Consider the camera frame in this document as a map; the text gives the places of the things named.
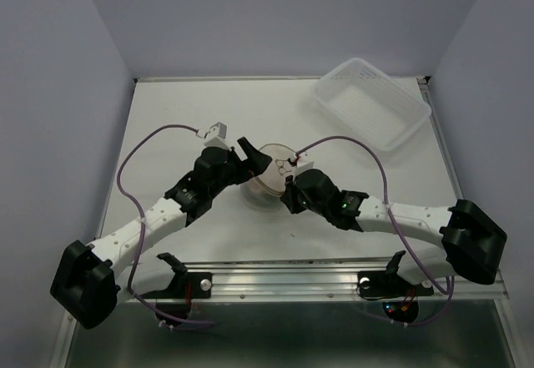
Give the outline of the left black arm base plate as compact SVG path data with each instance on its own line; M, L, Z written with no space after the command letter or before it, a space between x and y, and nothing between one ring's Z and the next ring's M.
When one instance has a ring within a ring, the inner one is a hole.
M166 289L142 294L145 299L161 300L207 300L211 298L213 274L211 272L188 272L175 276Z

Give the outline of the white plastic mesh basket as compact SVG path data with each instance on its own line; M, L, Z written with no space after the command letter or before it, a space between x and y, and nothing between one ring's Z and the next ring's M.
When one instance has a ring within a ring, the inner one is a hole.
M313 98L352 133L382 152L404 144L431 106L362 58L352 58L311 88Z

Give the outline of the round white mesh laundry bag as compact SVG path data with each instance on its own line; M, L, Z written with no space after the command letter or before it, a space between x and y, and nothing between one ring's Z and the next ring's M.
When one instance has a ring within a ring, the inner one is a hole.
M240 185L240 194L248 207L274 212L283 206L280 197L285 191L285 178L293 172L288 159L295 154L295 151L278 143L265 144L259 151L270 156L272 160L260 176Z

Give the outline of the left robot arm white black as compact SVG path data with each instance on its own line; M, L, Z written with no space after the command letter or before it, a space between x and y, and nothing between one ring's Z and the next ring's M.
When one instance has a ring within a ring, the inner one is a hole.
M143 252L207 213L227 187L263 174L272 162L247 138L238 140L245 159L225 145L205 147L192 170L148 210L112 234L88 244L79 240L63 251L51 296L85 329L104 322L121 298L139 298L134 276Z

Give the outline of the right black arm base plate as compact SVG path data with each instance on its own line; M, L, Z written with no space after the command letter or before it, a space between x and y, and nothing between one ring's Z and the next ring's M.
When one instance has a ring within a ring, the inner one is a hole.
M364 270L357 273L358 289L365 299L393 299L405 296L432 296L434 290L423 285L412 285L398 274L384 270Z

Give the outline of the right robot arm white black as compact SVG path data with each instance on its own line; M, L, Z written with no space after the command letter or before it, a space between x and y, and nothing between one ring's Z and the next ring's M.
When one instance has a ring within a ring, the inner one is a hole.
M290 213L313 212L337 229L427 243L425 250L408 248L392 258L384 283L394 293L431 278L456 275L491 285L507 241L505 231L469 200L459 199L451 207L387 204L363 192L339 189L318 169L287 178L281 201Z

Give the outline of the aluminium mounting rail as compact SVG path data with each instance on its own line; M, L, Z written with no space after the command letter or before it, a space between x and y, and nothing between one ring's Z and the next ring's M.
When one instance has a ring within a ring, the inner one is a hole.
M283 303L306 301L444 300L429 280L420 285L432 288L432 296L405 296L393 299L365 299L358 289L357 273L386 271L385 258L224 261L182 263L172 255L149 256L134 276L143 293L166 289L175 277L188 272L211 272L211 298L207 300L161 300L159 303L195 301L204 303Z

